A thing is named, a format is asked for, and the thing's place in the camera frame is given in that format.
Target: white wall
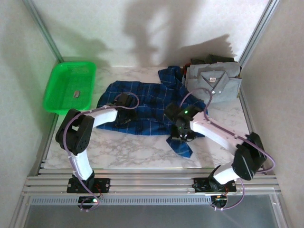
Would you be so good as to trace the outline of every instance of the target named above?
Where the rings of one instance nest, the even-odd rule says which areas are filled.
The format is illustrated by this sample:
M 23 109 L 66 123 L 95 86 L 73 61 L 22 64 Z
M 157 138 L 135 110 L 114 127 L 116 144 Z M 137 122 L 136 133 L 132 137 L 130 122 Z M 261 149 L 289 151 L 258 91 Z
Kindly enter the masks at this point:
M 42 97 L 55 59 L 22 1 L 0 7 L 0 227 L 8 227 L 49 130 Z
M 268 0 L 34 0 L 61 54 L 99 66 L 239 59 Z
M 243 87 L 254 126 L 277 162 L 295 228 L 304 227 L 304 1 L 281 0 L 245 65 Z

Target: marble surface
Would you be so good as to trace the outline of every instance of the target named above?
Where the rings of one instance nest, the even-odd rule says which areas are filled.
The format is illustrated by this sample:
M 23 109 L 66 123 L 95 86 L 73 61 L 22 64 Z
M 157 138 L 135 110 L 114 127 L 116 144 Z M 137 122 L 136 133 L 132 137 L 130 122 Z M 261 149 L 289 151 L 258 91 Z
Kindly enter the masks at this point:
M 92 108 L 96 107 L 101 94 L 116 80 L 160 83 L 158 67 L 115 67 L 97 70 Z M 239 99 L 211 104 L 209 115 L 213 119 L 237 131 L 248 132 Z M 57 132 L 64 116 L 56 125 Z M 214 141 L 197 138 L 189 145 L 191 158 L 177 155 L 167 144 L 167 135 L 142 136 L 108 130 L 94 129 L 88 146 L 88 157 L 93 168 L 213 168 L 225 164 L 233 156 Z M 70 168 L 67 153 L 55 141 L 55 135 L 44 163 L 45 169 Z

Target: plaid fabric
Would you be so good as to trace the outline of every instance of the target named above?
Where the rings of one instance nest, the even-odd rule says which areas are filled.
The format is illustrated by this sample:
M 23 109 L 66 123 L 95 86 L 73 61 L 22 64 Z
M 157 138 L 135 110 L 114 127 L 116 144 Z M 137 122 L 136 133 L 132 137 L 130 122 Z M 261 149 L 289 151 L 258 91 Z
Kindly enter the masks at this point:
M 105 123 L 97 128 L 139 135 L 171 134 L 172 123 L 163 115 L 164 109 L 171 102 L 180 104 L 188 90 L 180 81 L 182 75 L 178 66 L 170 66 L 167 69 L 160 70 L 158 74 L 161 84 L 136 81 L 116 81 L 110 84 L 106 92 L 100 97 L 97 108 L 112 102 L 120 93 L 132 92 L 140 100 L 138 108 L 135 109 L 137 118 L 130 121 L 126 128 L 116 128 L 114 122 Z M 201 109 L 206 106 L 201 100 L 190 95 L 182 108 L 193 104 Z M 192 151 L 185 142 L 172 140 L 171 138 L 167 139 L 167 142 L 181 156 L 191 156 Z

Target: green basket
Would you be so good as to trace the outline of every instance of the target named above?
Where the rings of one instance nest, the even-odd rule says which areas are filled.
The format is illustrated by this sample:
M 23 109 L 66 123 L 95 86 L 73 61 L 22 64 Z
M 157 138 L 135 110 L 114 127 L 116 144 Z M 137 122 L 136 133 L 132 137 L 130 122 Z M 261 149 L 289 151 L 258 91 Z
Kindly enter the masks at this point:
M 52 71 L 43 108 L 65 115 L 71 109 L 89 110 L 95 82 L 96 65 L 92 62 L 64 62 Z

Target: green plastic tray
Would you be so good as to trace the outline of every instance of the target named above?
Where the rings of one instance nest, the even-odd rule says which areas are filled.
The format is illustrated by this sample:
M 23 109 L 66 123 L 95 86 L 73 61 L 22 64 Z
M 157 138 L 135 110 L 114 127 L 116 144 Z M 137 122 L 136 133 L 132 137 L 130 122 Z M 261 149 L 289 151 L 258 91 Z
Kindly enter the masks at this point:
M 64 62 L 52 71 L 43 108 L 65 115 L 71 109 L 89 110 L 95 82 L 96 65 L 92 62 Z

